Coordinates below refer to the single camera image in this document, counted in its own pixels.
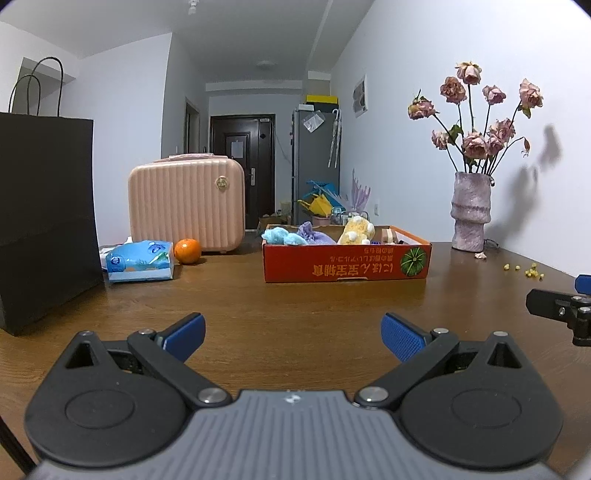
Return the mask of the wall electrical panel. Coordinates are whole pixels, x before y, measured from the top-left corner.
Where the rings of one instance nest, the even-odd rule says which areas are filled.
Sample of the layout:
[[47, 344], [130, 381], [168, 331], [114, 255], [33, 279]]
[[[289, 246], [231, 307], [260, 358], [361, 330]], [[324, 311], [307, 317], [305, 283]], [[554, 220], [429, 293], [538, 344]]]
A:
[[356, 83], [352, 93], [353, 99], [353, 113], [356, 117], [360, 117], [363, 113], [368, 111], [368, 88], [367, 88], [367, 76]]

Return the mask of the cardboard box on floor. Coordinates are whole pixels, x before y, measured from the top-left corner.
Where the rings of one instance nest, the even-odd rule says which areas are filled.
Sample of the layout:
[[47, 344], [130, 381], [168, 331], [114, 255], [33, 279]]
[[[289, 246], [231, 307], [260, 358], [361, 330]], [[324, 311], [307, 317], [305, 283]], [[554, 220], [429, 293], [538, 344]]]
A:
[[269, 226], [288, 224], [290, 224], [290, 216], [288, 215], [264, 215], [259, 218], [257, 229], [259, 229], [259, 231], [264, 231]]

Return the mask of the black paper shopping bag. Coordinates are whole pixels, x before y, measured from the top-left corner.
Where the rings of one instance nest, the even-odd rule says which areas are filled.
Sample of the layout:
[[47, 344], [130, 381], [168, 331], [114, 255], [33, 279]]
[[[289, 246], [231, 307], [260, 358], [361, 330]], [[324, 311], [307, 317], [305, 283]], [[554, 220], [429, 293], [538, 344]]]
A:
[[93, 123], [1, 116], [1, 328], [19, 335], [99, 285]]

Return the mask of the orange fruit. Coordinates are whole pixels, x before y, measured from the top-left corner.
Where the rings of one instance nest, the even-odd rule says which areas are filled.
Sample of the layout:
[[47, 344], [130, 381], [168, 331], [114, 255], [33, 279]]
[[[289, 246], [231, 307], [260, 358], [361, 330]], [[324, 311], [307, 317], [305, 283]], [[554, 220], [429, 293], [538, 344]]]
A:
[[180, 264], [195, 264], [201, 257], [201, 245], [197, 239], [181, 239], [174, 244], [173, 254]]

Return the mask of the yellow popcorn crumbs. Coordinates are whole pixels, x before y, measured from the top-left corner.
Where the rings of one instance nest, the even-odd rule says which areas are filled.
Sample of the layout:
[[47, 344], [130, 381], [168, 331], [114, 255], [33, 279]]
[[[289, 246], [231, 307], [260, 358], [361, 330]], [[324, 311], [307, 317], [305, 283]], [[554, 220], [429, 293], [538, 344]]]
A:
[[538, 268], [538, 264], [533, 262], [529, 268], [523, 269], [521, 265], [518, 264], [510, 264], [506, 263], [503, 266], [503, 270], [505, 272], [508, 271], [515, 271], [515, 272], [522, 272], [526, 278], [536, 279], [538, 281], [543, 281], [545, 278], [545, 274], [541, 272]]

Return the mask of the red cardboard box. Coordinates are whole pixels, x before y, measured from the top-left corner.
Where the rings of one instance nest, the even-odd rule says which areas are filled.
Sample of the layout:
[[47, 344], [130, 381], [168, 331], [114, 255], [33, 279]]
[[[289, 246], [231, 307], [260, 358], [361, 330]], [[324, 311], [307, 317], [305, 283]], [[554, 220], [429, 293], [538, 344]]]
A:
[[414, 280], [427, 277], [432, 244], [398, 227], [397, 244], [284, 246], [263, 243], [267, 283]]

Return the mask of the pink textured vase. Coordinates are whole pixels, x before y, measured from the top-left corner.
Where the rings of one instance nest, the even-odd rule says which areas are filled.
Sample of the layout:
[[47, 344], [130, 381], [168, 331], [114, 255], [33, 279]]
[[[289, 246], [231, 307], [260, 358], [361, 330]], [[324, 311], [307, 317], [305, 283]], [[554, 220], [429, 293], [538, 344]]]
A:
[[452, 248], [470, 253], [482, 252], [485, 225], [491, 222], [491, 179], [488, 175], [455, 174], [451, 216], [455, 220]]

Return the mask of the blue tissue pack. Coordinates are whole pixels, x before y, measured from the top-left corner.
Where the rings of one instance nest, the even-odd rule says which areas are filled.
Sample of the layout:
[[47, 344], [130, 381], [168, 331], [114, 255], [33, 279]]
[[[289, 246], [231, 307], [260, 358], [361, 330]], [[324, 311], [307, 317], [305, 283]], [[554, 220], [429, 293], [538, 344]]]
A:
[[172, 280], [173, 245], [166, 241], [144, 240], [119, 245], [106, 255], [106, 271], [111, 283]]

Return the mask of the hanging umbrella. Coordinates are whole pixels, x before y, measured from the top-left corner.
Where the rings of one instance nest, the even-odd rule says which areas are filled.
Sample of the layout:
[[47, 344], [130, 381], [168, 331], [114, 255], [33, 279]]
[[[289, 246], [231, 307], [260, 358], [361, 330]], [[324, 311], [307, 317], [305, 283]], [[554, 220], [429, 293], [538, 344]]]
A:
[[329, 147], [329, 168], [337, 169], [339, 167], [339, 155], [341, 155], [342, 140], [342, 110], [335, 108], [332, 110], [334, 121], [332, 122], [332, 141]]

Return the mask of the blue plush toy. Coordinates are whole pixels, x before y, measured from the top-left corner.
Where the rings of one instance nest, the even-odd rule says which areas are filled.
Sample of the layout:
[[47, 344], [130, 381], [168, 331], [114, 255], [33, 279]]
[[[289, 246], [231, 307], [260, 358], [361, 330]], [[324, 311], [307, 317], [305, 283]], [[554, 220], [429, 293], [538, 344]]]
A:
[[262, 238], [269, 245], [306, 246], [308, 244], [307, 240], [299, 234], [287, 231], [283, 227], [266, 229]]

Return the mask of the yellow box on refrigerator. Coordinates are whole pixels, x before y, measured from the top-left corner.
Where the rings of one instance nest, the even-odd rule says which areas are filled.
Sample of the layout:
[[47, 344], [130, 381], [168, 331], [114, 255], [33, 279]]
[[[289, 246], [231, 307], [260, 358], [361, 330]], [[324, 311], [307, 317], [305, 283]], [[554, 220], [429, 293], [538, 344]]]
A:
[[315, 104], [315, 103], [332, 104], [332, 105], [339, 104], [339, 98], [337, 96], [329, 96], [329, 95], [307, 95], [307, 96], [305, 96], [305, 101], [310, 104]]

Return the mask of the white yellow plush dog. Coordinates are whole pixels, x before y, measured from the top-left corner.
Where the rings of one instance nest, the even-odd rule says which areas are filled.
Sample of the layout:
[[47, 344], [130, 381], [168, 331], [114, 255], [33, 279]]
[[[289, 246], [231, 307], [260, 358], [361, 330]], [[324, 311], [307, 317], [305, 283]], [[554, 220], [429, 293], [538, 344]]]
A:
[[349, 218], [339, 237], [339, 245], [370, 245], [375, 236], [375, 226], [361, 215]]

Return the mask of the blue yellow bags pile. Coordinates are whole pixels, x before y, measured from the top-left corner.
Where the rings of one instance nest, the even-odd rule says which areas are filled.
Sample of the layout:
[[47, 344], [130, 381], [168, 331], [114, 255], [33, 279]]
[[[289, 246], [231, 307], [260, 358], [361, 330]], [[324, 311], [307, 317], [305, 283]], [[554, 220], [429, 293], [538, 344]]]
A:
[[297, 199], [297, 205], [311, 216], [329, 218], [335, 210], [345, 210], [344, 201], [332, 182], [308, 180], [308, 191]]

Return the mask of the dark entrance door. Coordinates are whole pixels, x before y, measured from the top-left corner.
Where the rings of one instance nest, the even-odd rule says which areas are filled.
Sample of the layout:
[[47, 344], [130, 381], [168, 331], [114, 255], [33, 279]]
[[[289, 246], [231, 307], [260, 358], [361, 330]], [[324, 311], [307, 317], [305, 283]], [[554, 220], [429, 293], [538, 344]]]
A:
[[209, 151], [242, 166], [245, 173], [245, 228], [274, 212], [276, 138], [273, 114], [221, 115], [209, 120]]

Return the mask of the purple drawstring pouch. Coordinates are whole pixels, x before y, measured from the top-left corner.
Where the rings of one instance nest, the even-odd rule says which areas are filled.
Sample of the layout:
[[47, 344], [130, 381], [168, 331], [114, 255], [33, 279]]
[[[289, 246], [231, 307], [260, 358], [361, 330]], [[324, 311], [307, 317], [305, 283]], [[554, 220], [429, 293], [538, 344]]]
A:
[[298, 226], [297, 235], [308, 245], [335, 245], [335, 240], [322, 231], [315, 230], [311, 222], [307, 221]]

